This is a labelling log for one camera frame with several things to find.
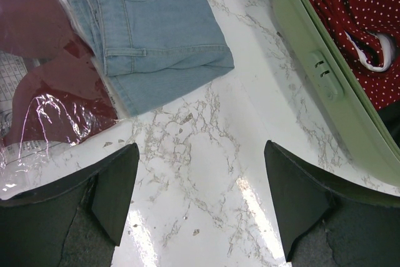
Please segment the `light blue cloth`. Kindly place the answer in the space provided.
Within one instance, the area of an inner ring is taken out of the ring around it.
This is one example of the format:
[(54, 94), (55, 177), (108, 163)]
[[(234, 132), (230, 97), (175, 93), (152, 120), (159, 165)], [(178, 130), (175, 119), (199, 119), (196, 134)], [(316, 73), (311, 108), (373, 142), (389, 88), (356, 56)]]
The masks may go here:
[(225, 75), (233, 55), (207, 0), (67, 0), (131, 116)]

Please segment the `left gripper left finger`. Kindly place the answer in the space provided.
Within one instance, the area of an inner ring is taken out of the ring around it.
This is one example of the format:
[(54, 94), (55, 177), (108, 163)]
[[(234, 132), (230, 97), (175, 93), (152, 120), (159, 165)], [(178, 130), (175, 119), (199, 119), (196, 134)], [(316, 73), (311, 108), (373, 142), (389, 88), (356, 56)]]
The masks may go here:
[(1, 201), (1, 266), (110, 266), (138, 171), (129, 144), (106, 158)]

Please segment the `red polka dot garment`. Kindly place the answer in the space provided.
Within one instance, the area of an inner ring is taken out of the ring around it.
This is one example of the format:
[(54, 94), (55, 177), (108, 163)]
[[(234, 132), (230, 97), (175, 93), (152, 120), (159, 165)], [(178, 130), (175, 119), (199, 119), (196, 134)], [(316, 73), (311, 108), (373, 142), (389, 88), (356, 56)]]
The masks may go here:
[(376, 110), (399, 101), (399, 0), (309, 0)]

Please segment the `clear bag with maroon clothes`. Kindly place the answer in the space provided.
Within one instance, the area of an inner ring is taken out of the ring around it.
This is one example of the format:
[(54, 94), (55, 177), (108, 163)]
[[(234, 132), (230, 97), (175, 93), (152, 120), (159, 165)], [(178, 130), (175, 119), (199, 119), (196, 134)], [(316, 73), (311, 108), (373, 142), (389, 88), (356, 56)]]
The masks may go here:
[(93, 52), (60, 0), (1, 0), (1, 198), (28, 172), (114, 126)]

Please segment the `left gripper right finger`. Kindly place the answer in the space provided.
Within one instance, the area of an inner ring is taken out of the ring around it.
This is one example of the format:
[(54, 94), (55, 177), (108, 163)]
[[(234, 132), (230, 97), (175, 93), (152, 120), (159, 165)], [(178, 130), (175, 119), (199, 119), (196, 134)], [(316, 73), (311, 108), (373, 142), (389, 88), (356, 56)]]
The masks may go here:
[(399, 197), (360, 186), (268, 141), (266, 173), (293, 266), (399, 266)]

